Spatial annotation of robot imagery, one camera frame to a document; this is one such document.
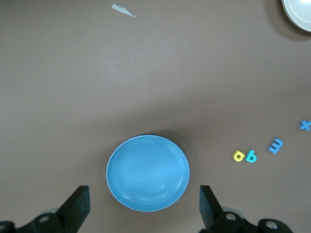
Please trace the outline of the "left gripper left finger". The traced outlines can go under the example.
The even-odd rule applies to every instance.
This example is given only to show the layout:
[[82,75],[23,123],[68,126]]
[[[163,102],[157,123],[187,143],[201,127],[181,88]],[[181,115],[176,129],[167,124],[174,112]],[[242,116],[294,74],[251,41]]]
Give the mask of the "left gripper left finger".
[[76,233],[90,212],[89,186],[79,186],[55,213],[37,216],[17,228],[11,221],[2,221],[2,233]]

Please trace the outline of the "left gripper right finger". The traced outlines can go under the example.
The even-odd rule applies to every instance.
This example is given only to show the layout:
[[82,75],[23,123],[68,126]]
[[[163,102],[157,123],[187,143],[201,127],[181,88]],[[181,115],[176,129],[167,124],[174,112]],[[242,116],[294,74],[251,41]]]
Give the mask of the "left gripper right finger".
[[253,225],[232,211],[224,211],[210,186],[200,186],[199,210],[205,228],[202,233],[290,233],[292,230],[276,219],[262,219]]

